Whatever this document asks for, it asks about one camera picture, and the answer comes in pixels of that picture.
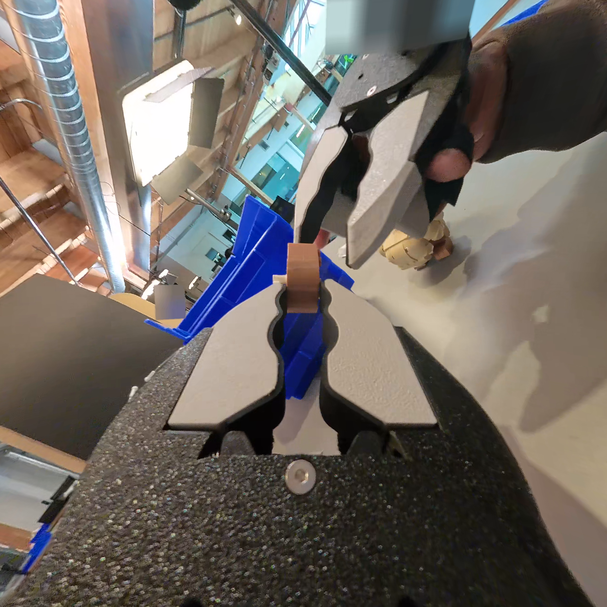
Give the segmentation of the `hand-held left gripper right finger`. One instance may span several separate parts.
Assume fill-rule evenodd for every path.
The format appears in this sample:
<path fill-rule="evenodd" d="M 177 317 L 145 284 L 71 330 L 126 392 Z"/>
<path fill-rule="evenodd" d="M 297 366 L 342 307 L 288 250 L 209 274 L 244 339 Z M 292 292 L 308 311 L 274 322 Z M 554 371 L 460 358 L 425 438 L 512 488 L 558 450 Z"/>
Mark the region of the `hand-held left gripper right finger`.
<path fill-rule="evenodd" d="M 322 285 L 321 309 L 328 397 L 378 429 L 435 426 L 429 398 L 390 320 L 332 279 Z"/>

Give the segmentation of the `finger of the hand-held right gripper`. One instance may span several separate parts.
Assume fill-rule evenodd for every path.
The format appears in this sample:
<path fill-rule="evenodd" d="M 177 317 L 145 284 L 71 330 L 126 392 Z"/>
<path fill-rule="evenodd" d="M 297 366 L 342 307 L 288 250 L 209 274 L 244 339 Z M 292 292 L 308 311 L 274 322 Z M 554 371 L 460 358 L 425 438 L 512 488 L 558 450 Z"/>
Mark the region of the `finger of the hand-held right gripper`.
<path fill-rule="evenodd" d="M 359 269 L 389 235 L 422 185 L 414 143 L 429 91 L 401 102 L 373 129 L 370 162 L 346 224 L 346 263 Z"/>
<path fill-rule="evenodd" d="M 342 126 L 324 130 L 300 176 L 295 201 L 294 243 L 314 243 L 347 175 L 350 155 L 350 136 Z"/>

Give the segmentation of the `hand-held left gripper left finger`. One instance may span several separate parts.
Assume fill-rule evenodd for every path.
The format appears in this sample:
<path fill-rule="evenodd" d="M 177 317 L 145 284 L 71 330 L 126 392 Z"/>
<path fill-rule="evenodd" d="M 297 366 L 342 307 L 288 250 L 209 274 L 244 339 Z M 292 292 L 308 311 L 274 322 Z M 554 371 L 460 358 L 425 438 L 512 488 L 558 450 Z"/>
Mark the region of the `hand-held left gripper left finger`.
<path fill-rule="evenodd" d="M 285 284 L 272 283 L 216 322 L 168 418 L 170 429 L 224 430 L 279 395 L 284 361 L 274 330 L 285 293 Z"/>

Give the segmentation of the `tan brown brick toy figure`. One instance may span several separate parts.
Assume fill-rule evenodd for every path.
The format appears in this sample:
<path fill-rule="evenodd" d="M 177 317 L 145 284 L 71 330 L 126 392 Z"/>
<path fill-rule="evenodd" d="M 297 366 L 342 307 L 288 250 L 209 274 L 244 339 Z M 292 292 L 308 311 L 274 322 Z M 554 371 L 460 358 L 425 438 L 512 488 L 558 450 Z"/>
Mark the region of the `tan brown brick toy figure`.
<path fill-rule="evenodd" d="M 453 248 L 451 233 L 441 211 L 430 222 L 424 237 L 413 238 L 393 230 L 378 251 L 388 262 L 404 271 L 420 270 L 431 261 L 441 261 L 453 253 Z"/>

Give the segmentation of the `brown round brick piece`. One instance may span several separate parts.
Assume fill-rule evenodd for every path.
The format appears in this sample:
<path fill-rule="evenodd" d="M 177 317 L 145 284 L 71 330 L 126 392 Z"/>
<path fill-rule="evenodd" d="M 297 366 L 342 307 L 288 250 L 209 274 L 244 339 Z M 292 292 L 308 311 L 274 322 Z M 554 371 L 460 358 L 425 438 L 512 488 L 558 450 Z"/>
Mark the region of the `brown round brick piece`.
<path fill-rule="evenodd" d="M 314 315 L 318 312 L 320 267 L 320 251 L 315 244 L 288 244 L 286 273 L 272 276 L 274 284 L 284 286 L 282 309 L 285 313 Z"/>

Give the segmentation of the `person's right forearm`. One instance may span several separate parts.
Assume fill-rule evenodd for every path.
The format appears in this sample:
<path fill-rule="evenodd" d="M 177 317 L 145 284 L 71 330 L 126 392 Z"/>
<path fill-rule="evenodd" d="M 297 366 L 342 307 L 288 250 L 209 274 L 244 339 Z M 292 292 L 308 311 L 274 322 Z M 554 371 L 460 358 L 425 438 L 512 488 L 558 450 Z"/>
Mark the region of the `person's right forearm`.
<path fill-rule="evenodd" d="M 606 1 L 548 1 L 490 32 L 504 53 L 501 118 L 482 163 L 571 149 L 606 131 Z"/>

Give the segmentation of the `grey desk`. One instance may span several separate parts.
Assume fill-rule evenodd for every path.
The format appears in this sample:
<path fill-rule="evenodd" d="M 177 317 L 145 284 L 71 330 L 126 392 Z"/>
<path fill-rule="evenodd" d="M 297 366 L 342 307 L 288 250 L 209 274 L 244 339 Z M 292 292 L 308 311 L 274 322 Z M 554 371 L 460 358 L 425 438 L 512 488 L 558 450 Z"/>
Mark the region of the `grey desk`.
<path fill-rule="evenodd" d="M 451 219 L 453 261 L 355 274 L 438 358 L 447 431 L 321 506 L 338 537 L 273 606 L 606 606 L 606 135 L 479 167 Z"/>

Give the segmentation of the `person's right hand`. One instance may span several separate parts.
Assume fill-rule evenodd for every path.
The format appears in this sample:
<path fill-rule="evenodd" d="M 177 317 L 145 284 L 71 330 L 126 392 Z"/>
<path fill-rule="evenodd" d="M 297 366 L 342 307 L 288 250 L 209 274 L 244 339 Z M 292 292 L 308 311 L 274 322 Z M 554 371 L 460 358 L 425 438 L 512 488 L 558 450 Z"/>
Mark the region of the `person's right hand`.
<path fill-rule="evenodd" d="M 450 148 L 437 153 L 429 163 L 426 177 L 447 183 L 463 178 L 490 149 L 500 123 L 506 94 L 507 53 L 505 40 L 497 30 L 489 32 L 473 46 L 468 62 L 469 102 L 464 123 L 474 138 L 472 160 Z"/>

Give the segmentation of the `black board with wooden edge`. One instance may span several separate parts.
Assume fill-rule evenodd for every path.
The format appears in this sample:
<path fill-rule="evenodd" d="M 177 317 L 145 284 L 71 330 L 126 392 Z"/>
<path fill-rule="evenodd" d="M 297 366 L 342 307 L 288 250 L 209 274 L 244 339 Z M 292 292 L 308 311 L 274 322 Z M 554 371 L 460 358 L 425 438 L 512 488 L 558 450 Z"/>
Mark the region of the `black board with wooden edge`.
<path fill-rule="evenodd" d="M 81 474 L 132 388 L 182 344 L 121 303 L 35 274 L 1 296 L 1 443 Z"/>

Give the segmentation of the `studio light panel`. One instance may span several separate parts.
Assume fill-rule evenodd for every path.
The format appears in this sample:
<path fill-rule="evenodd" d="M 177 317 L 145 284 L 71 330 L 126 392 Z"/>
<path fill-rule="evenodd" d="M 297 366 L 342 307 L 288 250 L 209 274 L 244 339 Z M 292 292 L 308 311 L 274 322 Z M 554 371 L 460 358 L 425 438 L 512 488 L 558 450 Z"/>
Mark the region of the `studio light panel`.
<path fill-rule="evenodd" d="M 133 178 L 167 204 L 202 175 L 190 148 L 210 149 L 224 91 L 215 68 L 173 63 L 132 88 L 122 100 Z"/>

